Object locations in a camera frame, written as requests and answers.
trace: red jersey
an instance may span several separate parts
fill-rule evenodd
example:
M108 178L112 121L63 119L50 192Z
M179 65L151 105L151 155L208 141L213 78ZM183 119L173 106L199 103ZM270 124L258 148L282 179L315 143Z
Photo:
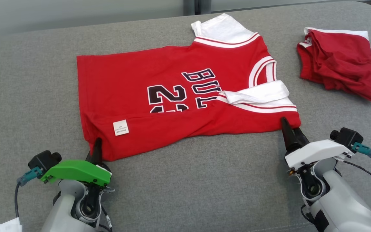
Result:
M215 26L236 22L219 17ZM193 27L213 27L205 23ZM197 35L188 47L78 56L85 139L92 146L102 138L104 159L117 160L191 136L275 131L283 116L300 126L262 37L246 29L230 35Z

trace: cable connector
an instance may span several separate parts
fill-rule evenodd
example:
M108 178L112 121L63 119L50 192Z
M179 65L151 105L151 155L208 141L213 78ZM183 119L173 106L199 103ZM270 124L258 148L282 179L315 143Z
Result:
M371 149L370 147L367 147L361 143L358 143L358 142L355 142L353 144L353 147L352 147L353 150L359 152L359 153L362 153L362 154L365 154L367 155L368 157L371 158Z
M38 176L42 175L43 171L39 167L35 167L28 172L26 172L23 176L16 179L16 182L19 183L20 186L24 186L28 181L37 178Z

